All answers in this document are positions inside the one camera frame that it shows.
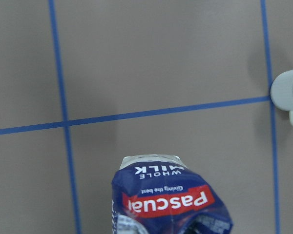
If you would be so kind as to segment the blue white milk carton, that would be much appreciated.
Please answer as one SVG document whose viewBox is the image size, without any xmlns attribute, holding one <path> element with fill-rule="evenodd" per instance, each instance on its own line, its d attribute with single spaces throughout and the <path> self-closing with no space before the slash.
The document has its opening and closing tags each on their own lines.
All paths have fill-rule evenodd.
<svg viewBox="0 0 293 234">
<path fill-rule="evenodd" d="M 229 234 L 230 214 L 213 188 L 178 156 L 124 157 L 112 180 L 114 234 Z"/>
</svg>

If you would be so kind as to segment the white mug with handle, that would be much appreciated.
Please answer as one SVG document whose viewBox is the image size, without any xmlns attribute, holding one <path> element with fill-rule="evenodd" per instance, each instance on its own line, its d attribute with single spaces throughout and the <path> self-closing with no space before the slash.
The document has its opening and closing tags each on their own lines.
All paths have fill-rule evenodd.
<svg viewBox="0 0 293 234">
<path fill-rule="evenodd" d="M 290 123 L 293 126 L 293 70 L 281 73 L 275 78 L 270 95 L 278 109 L 289 112 Z"/>
</svg>

